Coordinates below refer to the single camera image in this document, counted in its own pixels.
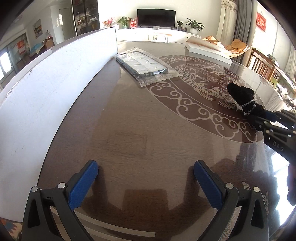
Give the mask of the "orange lounge chair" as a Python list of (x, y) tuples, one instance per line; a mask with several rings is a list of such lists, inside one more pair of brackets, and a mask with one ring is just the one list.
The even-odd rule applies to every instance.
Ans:
[(230, 58), (238, 57), (250, 49), (245, 42), (242, 42), (239, 39), (233, 40), (230, 45), (223, 45), (213, 36), (207, 36), (203, 38), (203, 40), (217, 46), (219, 51), (225, 51), (226, 55)]

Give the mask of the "black sock with white dots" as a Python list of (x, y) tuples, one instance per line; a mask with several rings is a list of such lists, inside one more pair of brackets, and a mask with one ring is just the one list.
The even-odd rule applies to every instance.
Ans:
[(254, 90), (244, 86), (239, 86), (234, 82), (227, 85), (230, 96), (242, 108), (248, 122), (257, 130), (262, 130), (262, 121), (257, 118), (266, 118), (265, 109), (254, 99)]

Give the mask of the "white flat box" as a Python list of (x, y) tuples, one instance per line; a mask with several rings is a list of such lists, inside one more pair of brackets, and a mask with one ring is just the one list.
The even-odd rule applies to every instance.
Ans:
[(223, 45), (215, 45), (200, 38), (191, 36), (185, 42), (185, 46), (191, 53), (207, 56), (229, 65), (232, 64), (232, 60), (229, 57), (230, 52), (227, 51)]

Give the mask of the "white divided organizer box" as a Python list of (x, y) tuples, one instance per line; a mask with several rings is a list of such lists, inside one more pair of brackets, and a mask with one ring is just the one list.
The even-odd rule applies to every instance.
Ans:
[(30, 189), (66, 114), (117, 53), (115, 28), (55, 45), (1, 91), (1, 217), (21, 222)]

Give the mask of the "grey window curtain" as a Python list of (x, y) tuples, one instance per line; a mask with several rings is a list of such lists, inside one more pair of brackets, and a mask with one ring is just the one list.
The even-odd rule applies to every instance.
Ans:
[(234, 39), (245, 42), (248, 46), (252, 45), (255, 33), (255, 14), (257, 1), (238, 0), (237, 18), (234, 32)]

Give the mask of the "black flat screen television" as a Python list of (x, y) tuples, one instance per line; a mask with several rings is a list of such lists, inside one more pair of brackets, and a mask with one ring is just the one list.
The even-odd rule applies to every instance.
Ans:
[(168, 9), (137, 9), (137, 24), (141, 27), (174, 27), (176, 12)]

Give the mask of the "green potted plant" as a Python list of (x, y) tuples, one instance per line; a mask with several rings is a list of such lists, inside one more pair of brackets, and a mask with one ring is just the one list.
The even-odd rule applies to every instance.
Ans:
[(190, 28), (190, 33), (197, 34), (198, 32), (202, 32), (205, 27), (202, 23), (198, 23), (196, 20), (191, 20), (187, 18), (186, 25)]

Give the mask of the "red wall hanging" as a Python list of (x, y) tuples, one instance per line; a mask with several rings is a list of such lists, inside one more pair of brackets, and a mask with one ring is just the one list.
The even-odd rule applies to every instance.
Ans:
[(266, 31), (266, 18), (260, 14), (259, 12), (256, 13), (256, 25), (259, 27), (262, 31)]

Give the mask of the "phone case in plastic bag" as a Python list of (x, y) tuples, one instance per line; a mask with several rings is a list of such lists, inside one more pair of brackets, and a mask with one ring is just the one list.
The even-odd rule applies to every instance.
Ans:
[(115, 58), (141, 87), (181, 76), (177, 70), (163, 60), (140, 48), (124, 51), (117, 54)]

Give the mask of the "white TV cabinet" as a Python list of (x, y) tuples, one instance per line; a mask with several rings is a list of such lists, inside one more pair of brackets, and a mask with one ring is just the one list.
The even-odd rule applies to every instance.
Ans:
[(161, 42), (184, 44), (191, 36), (201, 39), (201, 36), (199, 35), (170, 29), (135, 28), (116, 30), (117, 41), (125, 42)]

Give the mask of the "wooden dining chair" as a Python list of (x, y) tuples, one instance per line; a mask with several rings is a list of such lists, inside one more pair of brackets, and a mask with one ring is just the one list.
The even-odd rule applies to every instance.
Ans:
[(271, 80), (275, 71), (275, 64), (273, 61), (255, 48), (251, 49), (251, 55), (247, 67), (265, 78), (267, 81)]

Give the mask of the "white standing air conditioner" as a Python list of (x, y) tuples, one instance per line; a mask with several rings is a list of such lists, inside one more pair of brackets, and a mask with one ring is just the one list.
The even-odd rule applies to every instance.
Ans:
[(221, 1), (221, 14), (216, 39), (230, 45), (234, 38), (238, 6), (235, 1)]

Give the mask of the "red flower arrangement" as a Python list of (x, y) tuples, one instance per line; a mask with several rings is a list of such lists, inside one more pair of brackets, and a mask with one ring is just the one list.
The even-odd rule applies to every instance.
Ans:
[(105, 28), (110, 28), (115, 24), (114, 17), (111, 17), (111, 18), (103, 21), (102, 23)]

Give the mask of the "dark glass display cabinet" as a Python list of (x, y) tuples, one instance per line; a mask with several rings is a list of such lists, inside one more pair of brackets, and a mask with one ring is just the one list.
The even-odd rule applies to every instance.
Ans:
[(97, 0), (72, 0), (77, 35), (100, 29)]

